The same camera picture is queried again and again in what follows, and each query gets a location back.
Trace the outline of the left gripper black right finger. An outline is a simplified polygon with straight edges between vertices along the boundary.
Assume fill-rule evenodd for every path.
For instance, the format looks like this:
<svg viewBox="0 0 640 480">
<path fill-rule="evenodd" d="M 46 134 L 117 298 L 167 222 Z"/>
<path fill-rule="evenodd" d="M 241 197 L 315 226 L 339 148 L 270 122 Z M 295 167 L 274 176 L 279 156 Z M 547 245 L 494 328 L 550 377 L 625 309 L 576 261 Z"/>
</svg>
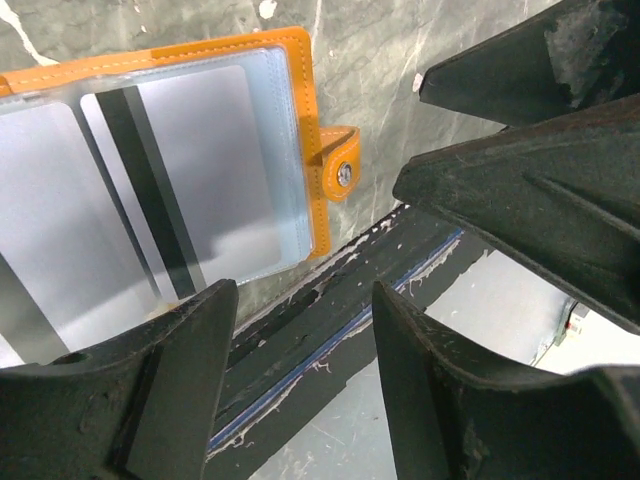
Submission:
<svg viewBox="0 0 640 480">
<path fill-rule="evenodd" d="M 635 479 L 639 370 L 564 376 L 495 353 L 375 282 L 372 314 L 401 479 Z"/>
</svg>

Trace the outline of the silver card with black stripe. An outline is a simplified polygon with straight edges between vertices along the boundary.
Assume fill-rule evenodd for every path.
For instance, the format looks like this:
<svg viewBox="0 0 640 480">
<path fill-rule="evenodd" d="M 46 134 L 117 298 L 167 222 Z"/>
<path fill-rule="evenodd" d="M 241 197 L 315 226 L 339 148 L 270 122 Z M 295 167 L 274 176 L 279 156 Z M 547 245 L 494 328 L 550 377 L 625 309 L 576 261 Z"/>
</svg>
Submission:
<svg viewBox="0 0 640 480">
<path fill-rule="evenodd" d="M 242 67 L 141 79 L 87 93 L 80 108 L 164 297 L 281 261 Z"/>
</svg>

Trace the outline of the tan leather card holder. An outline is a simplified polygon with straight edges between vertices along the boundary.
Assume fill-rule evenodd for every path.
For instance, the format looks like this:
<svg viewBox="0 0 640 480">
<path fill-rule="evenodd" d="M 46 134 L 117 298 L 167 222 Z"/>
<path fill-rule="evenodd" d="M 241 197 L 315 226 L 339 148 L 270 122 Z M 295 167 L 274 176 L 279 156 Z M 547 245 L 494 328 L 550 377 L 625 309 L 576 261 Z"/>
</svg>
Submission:
<svg viewBox="0 0 640 480">
<path fill-rule="evenodd" d="M 46 364 L 223 278 L 330 250 L 360 133 L 286 27 L 1 77 L 1 364 Z"/>
</svg>

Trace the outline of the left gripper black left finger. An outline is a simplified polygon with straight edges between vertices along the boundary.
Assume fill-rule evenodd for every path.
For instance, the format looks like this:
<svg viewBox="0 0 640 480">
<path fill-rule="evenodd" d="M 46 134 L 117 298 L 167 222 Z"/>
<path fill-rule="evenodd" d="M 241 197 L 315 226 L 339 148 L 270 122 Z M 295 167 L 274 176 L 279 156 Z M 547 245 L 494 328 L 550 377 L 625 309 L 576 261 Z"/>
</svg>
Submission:
<svg viewBox="0 0 640 480">
<path fill-rule="evenodd" d="M 236 321 L 221 280 L 48 365 L 1 373 L 5 479 L 199 479 Z"/>
</svg>

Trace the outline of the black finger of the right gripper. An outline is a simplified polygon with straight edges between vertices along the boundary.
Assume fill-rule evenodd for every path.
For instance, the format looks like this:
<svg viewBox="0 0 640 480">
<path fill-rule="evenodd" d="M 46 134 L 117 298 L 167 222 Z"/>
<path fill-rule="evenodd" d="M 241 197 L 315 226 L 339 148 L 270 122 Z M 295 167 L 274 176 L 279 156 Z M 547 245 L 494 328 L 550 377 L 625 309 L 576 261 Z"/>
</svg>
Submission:
<svg viewBox="0 0 640 480">
<path fill-rule="evenodd" d="M 564 0 L 430 67 L 419 96 L 520 127 L 638 91 L 638 1 Z"/>
<path fill-rule="evenodd" d="M 394 196 L 639 330 L 639 99 L 413 157 Z"/>
</svg>

